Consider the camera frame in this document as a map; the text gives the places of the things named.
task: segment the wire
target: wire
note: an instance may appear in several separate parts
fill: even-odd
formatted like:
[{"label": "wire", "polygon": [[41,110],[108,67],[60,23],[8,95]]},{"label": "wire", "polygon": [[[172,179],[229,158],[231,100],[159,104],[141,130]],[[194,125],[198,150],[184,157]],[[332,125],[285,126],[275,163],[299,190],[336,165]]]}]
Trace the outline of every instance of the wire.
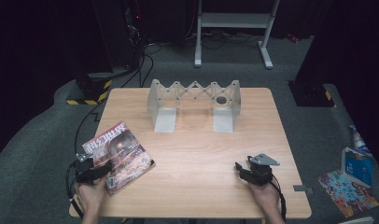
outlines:
[{"label": "wire", "polygon": [[143,67],[143,63],[144,63],[144,57],[137,71],[128,80],[126,80],[126,82],[123,83],[123,85],[120,86],[121,88],[124,88],[126,84],[128,84],[137,75],[137,73],[140,73],[140,69]]},{"label": "wire", "polygon": [[162,45],[160,43],[155,43],[155,44],[149,44],[146,46],[146,48],[150,47],[150,46],[158,46],[159,48],[155,51],[152,51],[152,52],[147,52],[147,54],[154,54],[154,53],[157,53],[158,51],[161,50],[162,48]]},{"label": "wire", "polygon": [[131,26],[131,25],[127,25],[127,26],[128,26],[128,31],[129,31],[129,41],[131,42],[132,48],[135,49],[140,38],[140,33],[134,26]]},{"label": "wire", "polygon": [[91,113],[91,115],[94,115],[94,119],[93,119],[94,122],[99,122],[100,121],[99,113]]},{"label": "wire", "polygon": [[74,140],[74,154],[77,155],[77,140],[78,140],[78,135],[79,135],[79,130],[81,129],[81,126],[82,124],[85,122],[85,119],[91,114],[93,113],[94,110],[96,110],[97,108],[99,108],[100,105],[104,104],[106,102],[106,99],[103,100],[102,103],[98,104],[97,106],[95,106],[85,117],[84,119],[82,119],[81,123],[79,123],[79,126],[77,128],[77,132],[76,132],[76,138]]},{"label": "wire", "polygon": [[73,186],[74,186],[75,183],[76,183],[76,180],[75,180],[75,179],[74,179],[73,181],[71,181],[70,190],[73,189]]},{"label": "wire", "polygon": [[222,33],[220,33],[220,36],[218,36],[218,35],[211,35],[211,37],[212,38],[208,38],[208,40],[211,40],[211,41],[221,41],[222,40],[222,43],[219,46],[214,47],[214,48],[208,47],[204,43],[202,43],[202,47],[204,47],[206,49],[220,49],[220,48],[222,48],[227,43],[227,38]]},{"label": "wire", "polygon": [[193,0],[192,21],[190,23],[189,31],[187,32],[187,34],[184,37],[187,37],[190,34],[190,32],[192,31],[193,22],[195,21],[195,13],[196,13],[195,8],[196,8],[196,4],[195,4],[195,0]]},{"label": "wire", "polygon": [[262,35],[249,35],[249,36],[240,36],[240,37],[245,37],[246,39],[235,40],[235,39],[230,39],[229,37],[227,37],[227,43],[236,43],[236,44],[251,43],[251,42],[259,40],[262,37]]},{"label": "wire", "polygon": [[141,87],[141,70],[139,70],[139,87]]},{"label": "wire", "polygon": [[72,162],[72,163],[68,166],[68,168],[67,168],[67,170],[66,170],[66,174],[65,174],[66,192],[67,192],[67,196],[68,196],[70,199],[73,198],[73,195],[72,195],[71,188],[70,188],[70,186],[69,186],[69,184],[68,184],[68,177],[70,176],[70,171],[71,171],[71,169],[72,169],[73,167],[74,167],[74,163]]},{"label": "wire", "polygon": [[285,199],[285,196],[283,195],[282,193],[282,190],[280,188],[280,184],[279,184],[279,181],[277,181],[277,178],[276,176],[272,175],[274,177],[274,180],[276,181],[277,183],[277,186],[272,182],[270,181],[269,183],[277,190],[277,192],[279,193],[279,197],[280,197],[280,203],[282,204],[282,212],[281,212],[281,216],[283,218],[283,220],[286,222],[286,213],[287,213],[287,207],[286,207],[286,199]]},{"label": "wire", "polygon": [[145,54],[144,56],[148,57],[151,60],[151,67],[148,69],[148,72],[147,72],[146,76],[144,77],[143,82],[140,85],[141,88],[144,87],[144,83],[146,82],[146,79],[147,79],[149,73],[151,72],[152,68],[154,67],[154,60],[149,55]]}]

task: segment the dark background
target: dark background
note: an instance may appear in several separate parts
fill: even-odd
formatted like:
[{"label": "dark background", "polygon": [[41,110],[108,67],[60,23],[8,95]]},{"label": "dark background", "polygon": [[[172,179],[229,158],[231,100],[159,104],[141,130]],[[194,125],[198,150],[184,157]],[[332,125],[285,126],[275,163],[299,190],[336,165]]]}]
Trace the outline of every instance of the dark background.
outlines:
[{"label": "dark background", "polygon": [[[228,1],[204,0],[204,11],[269,10],[270,1],[262,0],[257,5],[253,2],[243,0],[228,4]],[[197,1],[143,0],[138,3],[144,12],[144,27],[153,39],[184,43],[189,28],[195,30],[196,22],[192,26],[191,22]],[[331,7],[330,3],[330,0],[281,1],[271,37],[316,36],[296,81],[310,85],[335,84],[379,160],[379,0],[333,1]],[[50,0],[0,0],[0,151],[25,123],[52,106],[54,92],[77,75],[61,51],[62,43],[56,33],[57,18]],[[96,27],[97,20],[88,19],[87,24],[80,24],[78,28]],[[96,38],[97,31],[94,32],[96,35],[82,36],[84,41],[103,42]],[[101,50],[89,45],[90,52]],[[73,61],[76,60],[80,62],[83,58],[75,54]],[[100,62],[104,58],[88,60]],[[104,70],[105,67],[92,69]]]}]

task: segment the magazine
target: magazine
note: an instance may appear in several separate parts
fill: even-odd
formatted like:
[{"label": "magazine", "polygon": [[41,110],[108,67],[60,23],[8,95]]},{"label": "magazine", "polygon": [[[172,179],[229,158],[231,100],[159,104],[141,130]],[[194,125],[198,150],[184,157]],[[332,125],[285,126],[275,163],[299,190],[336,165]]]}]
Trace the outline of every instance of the magazine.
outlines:
[{"label": "magazine", "polygon": [[86,153],[92,154],[94,168],[112,161],[113,167],[105,183],[109,195],[115,194],[155,164],[122,121],[82,146]]},{"label": "magazine", "polygon": [[366,188],[333,171],[318,178],[345,217],[351,217],[379,205]]}]

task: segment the hand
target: hand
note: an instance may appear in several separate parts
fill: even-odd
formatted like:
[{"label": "hand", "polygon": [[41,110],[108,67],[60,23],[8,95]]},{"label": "hand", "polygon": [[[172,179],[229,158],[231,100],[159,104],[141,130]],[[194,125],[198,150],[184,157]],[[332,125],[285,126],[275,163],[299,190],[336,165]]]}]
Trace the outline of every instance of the hand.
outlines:
[{"label": "hand", "polygon": [[249,182],[247,184],[266,219],[272,224],[285,223],[279,211],[279,193],[277,190],[271,184],[262,187]]},{"label": "hand", "polygon": [[79,204],[82,207],[84,217],[82,218],[82,223],[97,223],[101,204],[105,197],[105,182],[107,180],[107,175],[100,178],[100,181],[94,185],[90,186],[87,184],[76,183],[76,192],[79,199]]}]

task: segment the white scissor lift mechanism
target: white scissor lift mechanism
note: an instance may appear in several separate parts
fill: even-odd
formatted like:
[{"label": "white scissor lift mechanism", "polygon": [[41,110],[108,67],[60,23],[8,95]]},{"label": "white scissor lift mechanism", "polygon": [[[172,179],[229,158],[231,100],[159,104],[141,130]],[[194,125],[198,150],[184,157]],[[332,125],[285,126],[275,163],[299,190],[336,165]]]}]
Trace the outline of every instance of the white scissor lift mechanism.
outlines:
[{"label": "white scissor lift mechanism", "polygon": [[216,82],[212,82],[204,88],[197,81],[192,82],[187,88],[178,81],[170,87],[164,87],[158,79],[152,80],[147,99],[147,112],[152,117],[154,132],[172,133],[175,130],[177,108],[167,107],[164,103],[167,98],[172,99],[173,96],[175,104],[178,105],[183,96],[189,96],[196,100],[201,95],[210,97],[210,105],[213,107],[214,132],[233,133],[234,123],[241,109],[238,80],[234,80],[226,88],[221,88]]}]

